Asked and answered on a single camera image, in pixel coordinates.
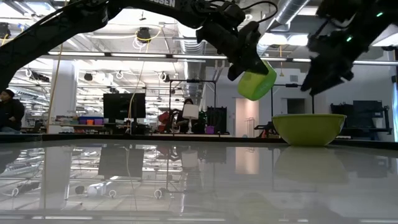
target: green bowl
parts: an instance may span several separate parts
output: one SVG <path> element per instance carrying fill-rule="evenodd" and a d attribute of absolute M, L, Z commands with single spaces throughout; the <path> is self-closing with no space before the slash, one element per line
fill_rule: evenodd
<path fill-rule="evenodd" d="M 326 146 L 340 133 L 346 116 L 340 114 L 278 115 L 272 122 L 292 146 Z"/>

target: ceiling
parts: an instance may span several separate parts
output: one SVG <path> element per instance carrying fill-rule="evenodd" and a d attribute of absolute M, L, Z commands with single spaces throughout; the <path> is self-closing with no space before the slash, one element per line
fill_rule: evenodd
<path fill-rule="evenodd" d="M 321 20 L 317 19 L 314 14 L 321 0 L 310 1 L 305 6 L 298 16 L 291 22 L 290 30 L 283 33 L 287 38 L 297 35 L 307 35 L 313 32 L 319 26 Z M 241 7 L 248 6 L 255 0 L 241 0 L 238 4 Z M 62 6 L 64 2 L 53 0 L 29 0 L 29 1 L 3 1 L 0 2 L 0 22 L 8 22 L 11 30 L 11 37 L 15 37 L 21 33 L 23 29 L 31 26 L 35 21 L 39 20 L 44 15 L 53 12 Z M 259 4 L 246 11 L 246 21 L 241 26 L 249 21 L 257 21 L 265 15 L 273 12 L 272 6 L 268 4 Z M 148 27 L 151 37 L 155 37 L 149 44 L 142 44 L 136 39 L 136 32 L 140 27 Z M 178 21 L 171 17 L 163 16 L 141 9 L 123 9 L 107 26 L 94 32 L 78 34 L 63 43 L 64 52 L 129 52 L 129 53 L 158 53 L 158 54 L 184 54 L 182 45 L 188 43 L 187 31 L 182 30 L 182 26 L 178 25 Z M 216 49 L 210 44 L 206 44 L 205 49 L 197 54 L 216 54 Z M 379 48 L 372 48 L 370 53 L 366 54 L 366 59 L 379 58 L 382 51 Z M 298 57 L 308 58 L 310 53 L 303 46 L 297 45 L 282 45 L 281 47 L 270 46 L 264 52 L 264 55 L 270 57 Z M 18 91 L 18 96 L 30 103 L 25 103 L 31 106 L 32 109 L 28 113 L 43 115 L 42 112 L 35 113 L 36 108 L 40 111 L 46 111 L 48 107 L 48 98 L 50 96 L 49 82 L 42 82 L 31 79 L 30 72 L 37 72 L 51 80 L 53 74 L 53 60 L 39 58 L 32 63 L 26 65 L 19 70 L 13 78 L 11 84 L 41 84 L 42 87 L 24 86 L 12 87 Z M 215 73 L 214 60 L 174 60 L 174 61 L 120 61 L 120 60 L 101 60 L 100 58 L 92 58 L 88 60 L 76 60 L 76 64 L 80 69 L 79 85 L 103 85 L 103 88 L 78 88 L 78 102 L 77 106 L 80 111 L 101 113 L 102 102 L 101 95 L 109 92 L 109 85 L 119 86 L 119 90 L 125 92 L 132 92 L 134 85 L 138 83 L 138 77 L 142 71 L 140 86 L 151 86 L 152 88 L 159 87 L 158 90 L 151 90 L 147 92 L 147 96 L 167 96 L 169 94 L 169 84 L 165 83 L 159 78 L 163 73 L 166 73 L 172 79 L 186 79 L 200 77 L 202 79 L 213 78 Z M 207 67 L 205 72 L 196 73 L 191 71 L 191 64 L 199 64 Z M 306 73 L 308 64 L 306 63 L 280 63 L 271 62 L 274 68 L 291 68 L 300 69 L 300 73 Z M 228 63 L 224 64 L 225 68 L 220 71 L 220 82 L 224 84 L 229 83 L 226 78 L 228 71 Z M 86 81 L 84 76 L 90 73 L 94 76 L 93 81 Z M 202 96 L 203 85 L 188 85 L 180 83 L 181 90 L 177 90 L 175 97 L 180 99 L 179 103 L 175 103 L 177 108 L 182 107 L 183 97 L 194 97 L 200 100 Z M 98 108 L 94 109 L 92 106 L 86 106 L 83 101 L 89 100 L 90 104 L 97 104 Z"/>

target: lamp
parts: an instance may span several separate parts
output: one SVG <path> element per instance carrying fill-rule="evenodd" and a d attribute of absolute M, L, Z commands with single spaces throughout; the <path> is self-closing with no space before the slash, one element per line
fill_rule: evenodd
<path fill-rule="evenodd" d="M 185 119 L 189 119 L 189 130 L 188 134 L 192 134 L 193 132 L 191 131 L 192 128 L 192 119 L 198 119 L 199 118 L 199 106 L 197 105 L 189 105 L 186 104 L 184 105 L 184 111 L 182 113 L 182 117 Z"/>

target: pillar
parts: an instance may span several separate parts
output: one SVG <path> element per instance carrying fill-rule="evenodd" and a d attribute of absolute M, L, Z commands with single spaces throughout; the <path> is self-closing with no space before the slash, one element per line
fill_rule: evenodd
<path fill-rule="evenodd" d="M 54 86 L 57 65 L 58 60 L 54 60 L 51 92 L 53 88 L 55 88 L 55 90 L 51 108 L 50 124 L 54 123 L 57 115 L 73 116 L 76 111 L 76 91 L 79 69 L 74 61 L 62 60 L 58 71 L 57 86 Z M 61 130 L 60 126 L 51 125 L 49 127 L 49 134 L 57 134 Z"/>
<path fill-rule="evenodd" d="M 73 148 L 71 146 L 45 148 L 39 203 L 41 209 L 60 210 L 66 206 Z"/>

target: ceiling duct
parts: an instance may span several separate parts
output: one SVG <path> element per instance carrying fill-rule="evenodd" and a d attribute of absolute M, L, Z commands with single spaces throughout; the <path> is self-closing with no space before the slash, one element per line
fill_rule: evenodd
<path fill-rule="evenodd" d="M 191 29 L 178 23 L 178 33 L 180 37 L 196 37 L 196 30 Z M 180 41 L 181 50 L 184 54 L 203 55 L 205 53 L 206 43 L 204 41 L 198 44 L 195 40 Z M 206 72 L 205 63 L 201 62 L 184 62 L 184 76 L 185 79 L 201 79 L 204 80 Z M 200 85 L 185 85 L 185 93 L 193 100 L 195 104 L 199 104 L 201 98 L 201 91 L 203 91 L 203 84 Z"/>
<path fill-rule="evenodd" d="M 268 24 L 267 29 L 272 30 L 276 29 L 278 31 L 289 31 L 290 22 L 294 19 L 294 17 L 304 8 L 304 6 L 310 0 L 280 0 L 278 2 L 278 13 Z M 267 50 L 268 45 L 262 44 L 262 39 L 264 35 L 260 38 L 259 43 L 257 44 L 257 53 L 261 56 Z"/>

